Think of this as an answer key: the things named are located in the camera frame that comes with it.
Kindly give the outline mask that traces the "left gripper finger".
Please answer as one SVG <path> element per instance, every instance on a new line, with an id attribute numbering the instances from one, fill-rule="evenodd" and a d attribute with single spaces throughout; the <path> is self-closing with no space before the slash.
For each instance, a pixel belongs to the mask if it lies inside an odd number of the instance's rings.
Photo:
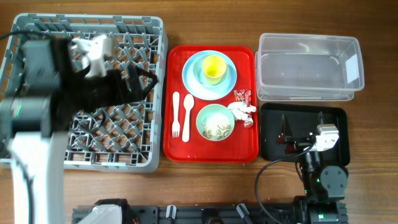
<path id="1" fill-rule="evenodd" d="M 158 83 L 158 78 L 155 74 L 147 72 L 141 68 L 137 68 L 136 70 L 138 76 L 144 76 L 147 78 L 147 85 L 144 88 L 141 88 L 140 90 L 140 97 L 142 100 L 144 100 L 147 97 L 147 95 L 150 93 L 151 89 L 153 89 Z"/>
<path id="2" fill-rule="evenodd" d="M 141 87 L 140 76 L 144 76 L 146 71 L 137 67 L 137 66 L 129 66 L 129 99 L 131 102 L 142 101 L 145 98 L 145 91 Z"/>

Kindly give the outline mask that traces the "white plastic spoon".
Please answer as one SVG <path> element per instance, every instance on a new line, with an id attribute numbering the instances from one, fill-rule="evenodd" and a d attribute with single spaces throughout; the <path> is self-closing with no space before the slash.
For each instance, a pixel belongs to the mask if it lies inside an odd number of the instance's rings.
<path id="1" fill-rule="evenodd" d="M 185 119 L 182 132 L 182 141 L 188 142 L 190 139 L 190 112 L 194 106 L 194 98 L 191 94 L 187 94 L 183 101 L 185 108 Z"/>

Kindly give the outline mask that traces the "white plastic fork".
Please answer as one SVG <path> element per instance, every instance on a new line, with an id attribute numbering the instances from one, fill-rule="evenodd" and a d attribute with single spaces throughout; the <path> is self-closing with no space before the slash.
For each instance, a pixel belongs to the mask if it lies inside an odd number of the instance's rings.
<path id="1" fill-rule="evenodd" d="M 179 104 L 180 104 L 180 93 L 175 91 L 172 95 L 172 103 L 173 103 L 173 114 L 174 120 L 172 123 L 172 137 L 178 138 L 180 134 L 180 123 L 178 121 L 178 112 L 179 112 Z"/>

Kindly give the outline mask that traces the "white tissue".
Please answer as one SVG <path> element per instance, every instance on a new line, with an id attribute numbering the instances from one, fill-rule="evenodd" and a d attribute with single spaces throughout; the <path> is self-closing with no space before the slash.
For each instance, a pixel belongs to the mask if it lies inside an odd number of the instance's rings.
<path id="1" fill-rule="evenodd" d="M 234 120 L 242 120 L 245 122 L 253 122 L 251 113 L 256 112 L 256 107 L 253 105 L 247 105 L 244 102 L 233 102 L 230 103 L 227 109 L 232 112 Z"/>

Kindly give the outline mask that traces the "red candy wrapper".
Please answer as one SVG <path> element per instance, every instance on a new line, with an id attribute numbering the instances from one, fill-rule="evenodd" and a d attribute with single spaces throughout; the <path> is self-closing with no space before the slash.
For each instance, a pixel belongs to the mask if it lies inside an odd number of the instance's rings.
<path id="1" fill-rule="evenodd" d="M 244 105 L 246 105 L 246 114 L 248 117 L 244 118 L 244 127 L 245 128 L 251 128 L 254 124 L 254 121 L 252 119 L 252 113 L 255 112 L 254 108 L 252 107 L 252 98 L 251 98 L 251 90 L 249 89 L 243 89 L 243 90 L 235 90 L 234 91 L 235 99 L 237 102 L 242 102 Z"/>

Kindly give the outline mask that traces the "mint green bowl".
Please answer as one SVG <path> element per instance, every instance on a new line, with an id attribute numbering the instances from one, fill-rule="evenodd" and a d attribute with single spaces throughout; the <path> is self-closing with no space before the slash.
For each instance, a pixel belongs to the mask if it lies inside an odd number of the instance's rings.
<path id="1" fill-rule="evenodd" d="M 232 112 L 230 112 L 230 110 L 227 109 L 227 107 L 225 107 L 225 106 L 223 106 L 223 105 L 220 105 L 220 104 L 210 104 L 210 105 L 207 105 L 207 106 L 203 107 L 203 108 L 198 112 L 197 118 L 196 118 L 196 126 L 197 126 L 198 132 L 202 135 L 202 121 L 203 121 L 206 117 L 210 116 L 211 114 L 223 114 L 223 115 L 225 115 L 225 116 L 228 117 L 229 123 L 230 123 L 230 125 L 231 125 L 231 131 L 230 131 L 229 135 L 226 137 L 226 138 L 228 138 L 228 137 L 231 135 L 231 133 L 233 132 L 233 130 L 234 130 L 235 120 L 234 120 L 234 117 L 233 117 Z"/>

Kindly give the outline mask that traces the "yellow plastic cup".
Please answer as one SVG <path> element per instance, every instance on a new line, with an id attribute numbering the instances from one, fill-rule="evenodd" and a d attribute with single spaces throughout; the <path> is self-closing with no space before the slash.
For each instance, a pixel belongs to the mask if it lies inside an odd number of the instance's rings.
<path id="1" fill-rule="evenodd" d="M 225 60 L 218 55 L 206 56 L 202 63 L 205 81 L 210 85 L 217 85 L 227 71 Z"/>

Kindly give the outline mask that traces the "rice food scraps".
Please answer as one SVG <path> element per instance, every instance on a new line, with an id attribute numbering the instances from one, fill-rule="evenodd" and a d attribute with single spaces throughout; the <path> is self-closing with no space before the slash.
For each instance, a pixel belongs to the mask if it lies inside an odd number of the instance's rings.
<path id="1" fill-rule="evenodd" d="M 211 114 L 202 121 L 202 135 L 212 141 L 225 139 L 231 131 L 227 116 Z"/>

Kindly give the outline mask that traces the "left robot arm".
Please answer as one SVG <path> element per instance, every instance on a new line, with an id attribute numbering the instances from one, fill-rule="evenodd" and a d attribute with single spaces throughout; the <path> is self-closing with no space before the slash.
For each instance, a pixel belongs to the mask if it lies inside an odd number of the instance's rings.
<path id="1" fill-rule="evenodd" d="M 1 149 L 12 157 L 18 223 L 64 219 L 63 154 L 73 115 L 142 101 L 159 81 L 132 65 L 128 78 L 104 69 L 104 58 L 113 52 L 109 38 L 90 45 L 88 65 L 75 71 L 70 52 L 76 45 L 68 39 L 27 41 L 24 71 L 9 82 L 1 100 Z"/>

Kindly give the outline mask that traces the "black waste tray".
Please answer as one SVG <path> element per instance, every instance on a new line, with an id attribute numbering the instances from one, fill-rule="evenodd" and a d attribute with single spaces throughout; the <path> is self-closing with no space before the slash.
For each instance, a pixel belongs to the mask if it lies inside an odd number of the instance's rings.
<path id="1" fill-rule="evenodd" d="M 350 163 L 347 115 L 343 109 L 335 107 L 263 104 L 260 125 L 261 156 L 268 161 L 287 156 L 285 146 L 277 144 L 277 137 L 282 132 L 282 115 L 287 118 L 293 136 L 306 137 L 310 133 L 316 133 L 320 124 L 319 113 L 323 113 L 325 124 L 334 124 L 339 130 L 339 140 L 335 146 L 322 153 L 324 160 L 347 166 Z"/>

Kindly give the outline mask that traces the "grey dishwasher rack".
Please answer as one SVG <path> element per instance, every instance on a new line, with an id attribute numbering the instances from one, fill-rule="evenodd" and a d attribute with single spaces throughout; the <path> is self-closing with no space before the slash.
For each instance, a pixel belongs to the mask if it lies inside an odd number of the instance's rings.
<path id="1" fill-rule="evenodd" d="M 79 111 L 70 121 L 63 165 L 67 169 L 102 172 L 153 172 L 159 165 L 162 100 L 167 58 L 167 35 L 155 16 L 82 14 L 28 14 L 14 19 L 4 35 L 7 48 L 1 62 L 1 100 L 9 82 L 20 77 L 27 61 L 23 45 L 29 40 L 82 38 L 107 35 L 116 42 L 107 70 L 119 70 L 128 78 L 128 66 L 155 74 L 157 85 L 138 102 Z M 81 50 L 70 52 L 74 70 L 83 70 Z M 11 154 L 1 149 L 1 165 L 9 167 Z"/>

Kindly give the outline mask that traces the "red plastic tray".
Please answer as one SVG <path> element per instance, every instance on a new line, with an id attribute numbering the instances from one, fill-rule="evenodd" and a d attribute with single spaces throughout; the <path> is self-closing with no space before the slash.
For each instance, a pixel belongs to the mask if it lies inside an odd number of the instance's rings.
<path id="1" fill-rule="evenodd" d="M 183 84 L 183 66 L 192 55 L 206 50 L 221 52 L 232 60 L 237 71 L 237 82 L 233 90 L 250 90 L 251 104 L 253 106 L 257 105 L 254 54 L 248 47 L 235 45 L 178 45 L 169 52 L 167 57 L 167 74 L 164 87 L 165 103 L 163 108 L 163 152 L 167 158 L 177 162 L 251 162 L 257 157 L 259 152 L 257 113 L 252 114 L 253 127 L 245 128 L 242 121 L 237 121 L 231 135 L 221 141 L 205 139 L 196 128 L 196 118 L 200 110 L 213 103 L 228 106 L 230 103 L 235 102 L 233 91 L 214 101 L 206 101 L 194 97 L 194 105 L 190 113 L 189 142 L 183 142 L 181 137 L 172 137 L 172 122 L 174 119 L 172 94 L 175 91 L 180 93 L 178 120 L 183 124 L 185 118 L 183 99 L 188 94 L 188 90 Z"/>

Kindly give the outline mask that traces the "light blue plate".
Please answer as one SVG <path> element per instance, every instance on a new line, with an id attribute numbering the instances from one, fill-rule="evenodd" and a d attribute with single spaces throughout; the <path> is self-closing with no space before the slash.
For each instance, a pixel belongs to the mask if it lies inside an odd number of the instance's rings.
<path id="1" fill-rule="evenodd" d="M 217 55 L 225 60 L 227 69 L 221 81 L 211 85 L 205 81 L 202 63 L 207 56 Z M 193 54 L 184 64 L 182 81 L 188 92 L 207 101 L 219 100 L 234 88 L 237 82 L 237 69 L 233 61 L 225 54 L 215 50 L 204 50 Z"/>

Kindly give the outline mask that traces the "clear plastic bin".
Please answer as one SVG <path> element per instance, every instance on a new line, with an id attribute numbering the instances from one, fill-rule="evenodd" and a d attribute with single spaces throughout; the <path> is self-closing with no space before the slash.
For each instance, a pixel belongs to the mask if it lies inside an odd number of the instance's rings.
<path id="1" fill-rule="evenodd" d="M 349 101 L 364 88 L 355 37 L 263 33 L 255 63 L 261 101 Z"/>

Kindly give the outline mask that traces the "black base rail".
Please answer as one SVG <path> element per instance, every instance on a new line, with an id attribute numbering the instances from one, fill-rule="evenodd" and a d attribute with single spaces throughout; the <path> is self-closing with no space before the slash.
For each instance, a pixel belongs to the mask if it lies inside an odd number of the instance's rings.
<path id="1" fill-rule="evenodd" d="M 136 223 L 262 223 L 271 224 L 276 219 L 281 223 L 343 223 L 348 224 L 346 205 L 309 207 L 301 212 L 292 204 L 273 205 L 269 218 L 259 207 L 247 207 L 241 203 L 235 207 L 168 207 L 133 205 Z"/>

